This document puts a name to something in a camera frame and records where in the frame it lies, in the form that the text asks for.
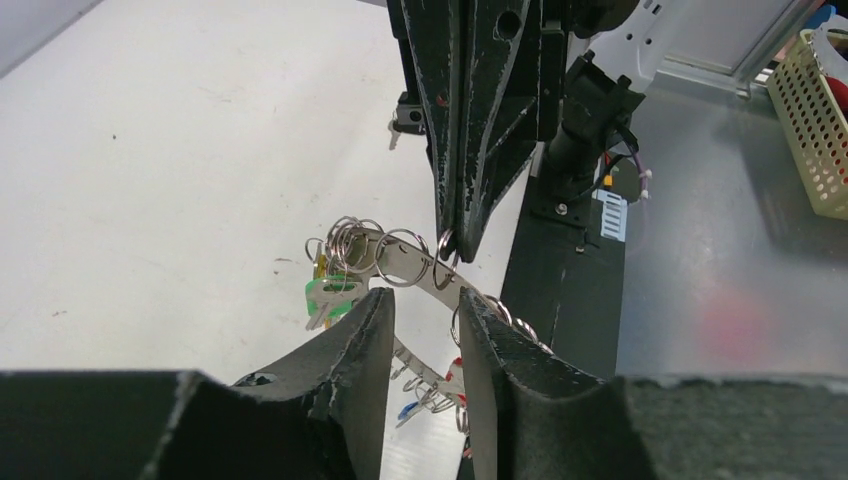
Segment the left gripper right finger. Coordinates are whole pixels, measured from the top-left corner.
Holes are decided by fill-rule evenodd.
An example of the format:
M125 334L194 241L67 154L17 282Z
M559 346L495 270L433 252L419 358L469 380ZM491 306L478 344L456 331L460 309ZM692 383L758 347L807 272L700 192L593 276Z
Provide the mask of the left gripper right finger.
M847 381L817 375L599 379L458 306L479 479L843 479Z

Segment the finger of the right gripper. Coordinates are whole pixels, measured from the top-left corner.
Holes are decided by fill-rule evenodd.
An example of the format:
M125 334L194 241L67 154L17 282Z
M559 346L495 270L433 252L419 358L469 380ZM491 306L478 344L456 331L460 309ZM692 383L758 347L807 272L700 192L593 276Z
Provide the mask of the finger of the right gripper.
M472 1L466 15L460 97L457 253L475 259L494 204L490 152L504 129L498 119L534 1Z
M457 249L457 155L461 86L460 3L403 1L401 9L426 120L432 158L436 229L446 260Z

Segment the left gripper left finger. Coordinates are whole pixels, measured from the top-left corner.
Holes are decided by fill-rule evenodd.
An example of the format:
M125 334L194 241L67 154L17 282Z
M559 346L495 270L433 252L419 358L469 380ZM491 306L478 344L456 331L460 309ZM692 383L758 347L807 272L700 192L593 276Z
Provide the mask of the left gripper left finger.
M376 479L395 295L222 384L199 371L8 371L5 479Z

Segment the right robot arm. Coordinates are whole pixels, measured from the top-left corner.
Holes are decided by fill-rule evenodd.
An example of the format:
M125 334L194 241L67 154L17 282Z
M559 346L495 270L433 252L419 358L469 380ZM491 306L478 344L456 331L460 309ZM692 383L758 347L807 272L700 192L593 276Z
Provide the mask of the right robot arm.
M397 115L426 137L437 255L469 263L536 149L542 197L598 186L698 1L391 1L405 92Z

